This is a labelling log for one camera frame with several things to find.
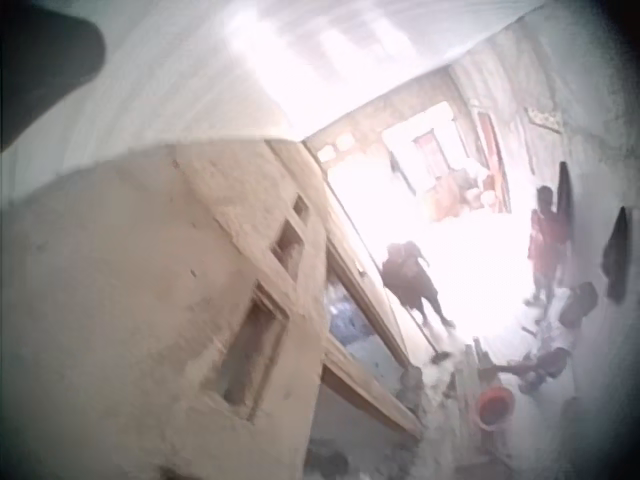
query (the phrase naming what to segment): red shirt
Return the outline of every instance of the red shirt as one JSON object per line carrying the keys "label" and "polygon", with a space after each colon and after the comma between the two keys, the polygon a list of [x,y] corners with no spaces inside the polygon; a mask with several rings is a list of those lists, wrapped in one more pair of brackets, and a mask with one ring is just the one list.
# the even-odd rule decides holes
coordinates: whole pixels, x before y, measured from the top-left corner
{"label": "red shirt", "polygon": [[561,247],[568,240],[567,224],[555,212],[531,212],[529,259],[537,273],[552,275],[560,262]]}

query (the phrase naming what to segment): red door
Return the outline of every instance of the red door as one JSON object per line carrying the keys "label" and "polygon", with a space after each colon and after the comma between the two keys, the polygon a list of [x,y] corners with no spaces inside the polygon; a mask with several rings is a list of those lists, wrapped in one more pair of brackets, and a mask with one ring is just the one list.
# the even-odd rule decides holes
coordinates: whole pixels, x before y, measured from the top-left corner
{"label": "red door", "polygon": [[489,114],[485,112],[478,113],[478,122],[480,130],[484,137],[485,153],[487,154],[487,162],[489,163],[489,171],[495,180],[495,192],[498,197],[498,211],[510,212],[509,204],[509,185],[507,184],[507,176],[502,161],[502,153],[498,145],[496,131],[493,127],[493,121]]}

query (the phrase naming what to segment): concrete wall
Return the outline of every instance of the concrete wall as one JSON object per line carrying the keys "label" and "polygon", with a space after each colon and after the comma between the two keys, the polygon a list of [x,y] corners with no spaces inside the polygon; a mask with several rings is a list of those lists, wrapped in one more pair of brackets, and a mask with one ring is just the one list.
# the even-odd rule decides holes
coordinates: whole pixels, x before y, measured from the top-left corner
{"label": "concrete wall", "polygon": [[469,155],[476,159],[484,158],[469,110],[446,68],[417,77],[370,101],[310,135],[305,143],[317,153],[325,145],[335,144],[338,136],[351,133],[362,151],[375,152],[372,156],[377,156],[386,149],[382,142],[384,130],[444,101],[449,102],[453,110]]}
{"label": "concrete wall", "polygon": [[[558,163],[568,162],[575,202],[569,277],[591,280],[601,293],[602,249],[618,209],[640,207],[638,76],[613,31],[578,2],[549,2],[451,67],[474,116],[485,111],[495,122],[516,214],[526,217],[535,187],[555,189]],[[558,114],[562,132],[532,125],[525,108]],[[632,244],[637,250],[637,238]],[[590,460],[620,441],[637,404],[639,271],[636,252],[627,299],[615,305],[601,297],[574,357],[576,393],[597,412],[584,425],[584,438],[594,442]]]}
{"label": "concrete wall", "polygon": [[[308,188],[295,223],[322,177],[286,165],[264,142],[159,147],[4,212],[3,440],[41,478],[298,478],[328,330],[326,204]],[[285,217],[305,241],[297,284],[270,252]],[[246,420],[206,379],[256,280],[289,321]]]}

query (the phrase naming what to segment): orange bucket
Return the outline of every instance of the orange bucket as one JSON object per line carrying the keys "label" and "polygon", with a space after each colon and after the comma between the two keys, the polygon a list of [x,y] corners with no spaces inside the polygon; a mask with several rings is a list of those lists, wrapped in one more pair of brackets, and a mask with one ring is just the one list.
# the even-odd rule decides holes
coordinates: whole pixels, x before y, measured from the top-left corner
{"label": "orange bucket", "polygon": [[491,387],[476,400],[474,417],[481,429],[493,432],[501,429],[513,414],[515,396],[505,387]]}

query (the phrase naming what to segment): ceiling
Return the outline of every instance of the ceiling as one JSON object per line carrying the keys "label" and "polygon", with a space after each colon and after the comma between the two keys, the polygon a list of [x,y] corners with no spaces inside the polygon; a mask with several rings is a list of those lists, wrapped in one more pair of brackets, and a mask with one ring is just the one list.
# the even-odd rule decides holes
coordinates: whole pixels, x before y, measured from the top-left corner
{"label": "ceiling", "polygon": [[14,196],[160,142],[301,139],[445,65],[543,0],[40,0],[107,62],[5,152]]}

